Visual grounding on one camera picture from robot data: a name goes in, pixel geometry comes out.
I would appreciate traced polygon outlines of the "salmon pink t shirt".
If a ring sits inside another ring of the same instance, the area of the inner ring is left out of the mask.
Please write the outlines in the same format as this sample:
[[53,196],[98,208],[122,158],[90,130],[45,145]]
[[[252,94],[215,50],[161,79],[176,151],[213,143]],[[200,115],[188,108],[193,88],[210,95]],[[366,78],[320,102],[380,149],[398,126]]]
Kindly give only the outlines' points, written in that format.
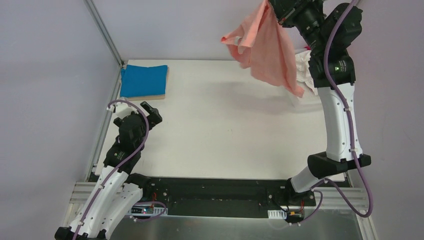
[[284,87],[296,97],[304,95],[297,83],[295,48],[278,23],[269,1],[260,5],[232,32],[221,37],[231,57],[253,78]]

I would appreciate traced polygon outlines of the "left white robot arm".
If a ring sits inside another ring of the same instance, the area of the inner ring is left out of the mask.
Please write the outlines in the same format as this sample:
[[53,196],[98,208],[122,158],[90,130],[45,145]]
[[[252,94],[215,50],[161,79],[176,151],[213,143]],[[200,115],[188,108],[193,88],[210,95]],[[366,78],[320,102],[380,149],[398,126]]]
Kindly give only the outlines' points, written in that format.
[[86,202],[67,227],[59,227],[56,240],[108,240],[137,201],[150,178],[132,170],[141,159],[146,140],[163,121],[157,108],[146,101],[136,105],[113,100],[107,109],[116,114],[118,135],[106,153],[100,176]]

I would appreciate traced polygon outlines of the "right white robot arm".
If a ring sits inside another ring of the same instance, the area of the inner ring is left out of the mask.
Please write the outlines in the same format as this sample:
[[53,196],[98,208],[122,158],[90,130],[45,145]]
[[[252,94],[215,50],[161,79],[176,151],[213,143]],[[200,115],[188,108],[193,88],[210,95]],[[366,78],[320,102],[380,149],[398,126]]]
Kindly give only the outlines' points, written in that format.
[[326,150],[308,157],[307,167],[290,178],[286,190],[309,191],[324,178],[369,166],[358,140],[354,112],[355,66],[347,48],[362,32],[362,10],[356,2],[339,4],[324,14],[321,0],[272,0],[278,23],[297,28],[311,48],[309,71],[320,98]]

